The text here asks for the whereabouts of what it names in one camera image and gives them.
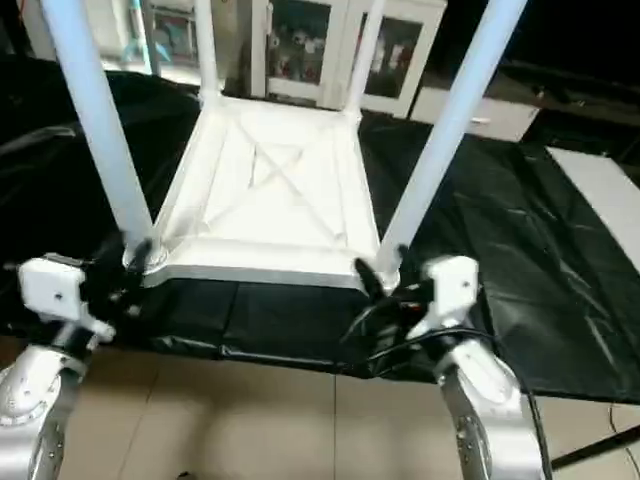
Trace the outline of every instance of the white cabinet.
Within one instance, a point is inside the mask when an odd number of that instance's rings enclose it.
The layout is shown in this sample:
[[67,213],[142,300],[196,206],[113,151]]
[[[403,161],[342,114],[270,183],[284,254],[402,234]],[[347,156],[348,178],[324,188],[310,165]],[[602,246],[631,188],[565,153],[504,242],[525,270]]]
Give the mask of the white cabinet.
[[[435,124],[448,97],[448,90],[422,88],[411,120]],[[467,132],[481,137],[518,142],[529,129],[538,110],[533,105],[483,98]]]
[[[251,95],[342,108],[372,0],[252,0]],[[406,117],[444,0],[387,0],[363,108]]]

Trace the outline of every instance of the cable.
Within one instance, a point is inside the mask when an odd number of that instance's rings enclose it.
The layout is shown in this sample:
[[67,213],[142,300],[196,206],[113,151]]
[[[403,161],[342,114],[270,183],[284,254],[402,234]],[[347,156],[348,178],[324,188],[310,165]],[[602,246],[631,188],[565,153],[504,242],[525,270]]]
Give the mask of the cable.
[[389,348],[385,348],[384,350],[380,350],[369,358],[367,358],[367,362],[373,362],[374,360],[378,360],[380,358],[391,355],[398,350],[403,350],[411,345],[415,345],[416,343],[421,343],[426,340],[431,340],[438,337],[444,337],[449,335],[461,335],[467,337],[475,337],[475,338],[484,338],[493,342],[493,337],[488,333],[482,332],[480,330],[476,330],[475,328],[466,328],[466,327],[453,327],[453,328],[442,328],[439,330],[431,330],[427,333],[424,333],[420,336],[412,338],[411,340],[407,340],[406,342],[399,343],[397,345],[393,345]]
[[498,342],[493,337],[493,344],[497,351],[502,351],[502,360],[513,372],[513,375],[520,384],[520,390],[527,397],[529,403],[529,409],[531,410],[531,419],[533,420],[533,428],[536,431],[536,439],[538,440],[538,446],[540,447],[540,457],[542,458],[542,472],[544,473],[545,480],[552,480],[553,471],[551,469],[551,456],[549,455],[549,445],[547,444],[547,437],[544,434],[544,427],[542,425],[542,417],[540,415],[540,409],[538,408],[538,401],[535,395],[529,388],[529,385],[524,380],[524,377],[520,375],[520,372],[514,367],[514,363],[510,361],[510,355],[507,353],[507,349],[504,344]]
[[[615,434],[619,433],[618,432],[618,428],[616,427],[615,422],[613,421],[613,407],[615,406],[615,404],[611,403],[609,404],[609,426],[611,427],[611,431]],[[633,456],[633,453],[631,452],[631,450],[629,449],[629,447],[625,447],[624,448],[624,452],[627,454],[627,458],[629,459],[629,463],[631,463],[631,466],[633,467],[633,471],[636,475],[636,479],[640,480],[640,467],[638,466],[638,461],[636,460],[636,457]]]

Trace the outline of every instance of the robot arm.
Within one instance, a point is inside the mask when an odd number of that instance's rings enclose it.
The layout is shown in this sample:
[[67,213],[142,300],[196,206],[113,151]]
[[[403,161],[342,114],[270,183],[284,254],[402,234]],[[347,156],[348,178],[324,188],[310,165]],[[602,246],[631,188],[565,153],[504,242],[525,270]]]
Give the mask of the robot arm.
[[406,339],[408,343],[424,339],[421,347],[435,365],[433,373],[454,423],[464,478],[544,479],[544,447],[517,376],[484,341],[455,333],[465,327],[476,302],[477,276],[477,263],[466,257],[425,265],[421,283],[430,285],[431,301]]
[[[147,254],[146,247],[137,252],[132,265],[137,268],[137,256]],[[129,275],[119,267],[125,275],[107,275],[112,285],[103,288],[100,278],[104,272],[93,281],[93,274],[88,273],[91,268],[85,267],[72,259],[47,255],[18,268],[25,306],[43,322],[59,322],[60,329],[50,345],[29,345],[13,365],[0,372],[2,480],[57,478],[64,432],[90,356],[115,335],[111,325],[92,313],[109,311],[111,317],[111,311],[130,307],[122,300],[127,300],[127,289],[140,280],[138,272]]]

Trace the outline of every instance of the floor tile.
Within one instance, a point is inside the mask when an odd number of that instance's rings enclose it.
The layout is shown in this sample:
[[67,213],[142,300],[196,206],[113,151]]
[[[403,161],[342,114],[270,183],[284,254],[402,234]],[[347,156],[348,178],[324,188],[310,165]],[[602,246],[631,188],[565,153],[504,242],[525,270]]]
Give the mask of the floor tile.
[[336,478],[462,478],[449,413],[433,385],[338,378]]
[[[552,458],[611,435],[607,403],[542,398],[538,400]],[[587,460],[554,473],[555,480],[638,480],[624,451]]]
[[159,357],[100,350],[69,421],[60,480],[116,480],[157,376]]
[[330,479],[333,377],[167,357],[122,480]]
[[[460,479],[449,413],[435,386],[338,379],[337,479]],[[540,399],[552,458],[610,434],[607,404]],[[624,452],[555,474],[637,480]]]

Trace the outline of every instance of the black plastic sheet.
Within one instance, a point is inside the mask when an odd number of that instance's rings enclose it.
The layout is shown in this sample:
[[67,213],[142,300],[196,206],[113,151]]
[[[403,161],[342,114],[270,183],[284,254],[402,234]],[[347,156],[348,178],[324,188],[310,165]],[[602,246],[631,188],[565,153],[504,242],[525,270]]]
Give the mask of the black plastic sheet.
[[[0,63],[0,261],[48,251],[88,257],[115,223],[56,65]],[[194,93],[161,79],[110,73],[136,170],[157,214],[197,118]],[[381,233],[429,127],[365,115],[360,138]],[[463,141],[412,245],[421,257],[480,263],[473,323],[494,334],[542,394],[640,402],[640,276],[540,145]],[[338,339],[366,305],[356,291],[172,280],[146,292],[129,348],[367,377],[368,351]],[[0,331],[46,339],[0,273]],[[424,356],[385,374],[432,381]]]

